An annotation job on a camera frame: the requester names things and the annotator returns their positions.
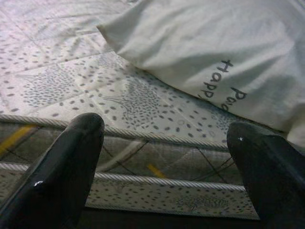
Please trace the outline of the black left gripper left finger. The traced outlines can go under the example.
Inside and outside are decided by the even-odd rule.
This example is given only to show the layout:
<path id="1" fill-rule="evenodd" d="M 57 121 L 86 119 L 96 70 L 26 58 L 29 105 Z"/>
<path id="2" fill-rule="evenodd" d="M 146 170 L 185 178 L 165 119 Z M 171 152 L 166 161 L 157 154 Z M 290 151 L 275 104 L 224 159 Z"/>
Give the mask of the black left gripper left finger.
<path id="1" fill-rule="evenodd" d="M 1 228 L 76 228 L 103 140 L 104 121 L 98 114 L 75 117 L 3 201 Z"/>

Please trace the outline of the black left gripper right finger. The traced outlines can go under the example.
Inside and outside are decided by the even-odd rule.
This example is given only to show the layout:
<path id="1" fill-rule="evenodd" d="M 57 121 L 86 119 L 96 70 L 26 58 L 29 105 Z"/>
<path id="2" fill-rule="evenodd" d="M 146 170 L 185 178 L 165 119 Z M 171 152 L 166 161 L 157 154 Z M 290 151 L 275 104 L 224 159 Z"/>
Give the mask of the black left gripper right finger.
<path id="1" fill-rule="evenodd" d="M 280 134 L 234 122 L 227 147 L 265 229 L 305 227 L 305 156 Z"/>

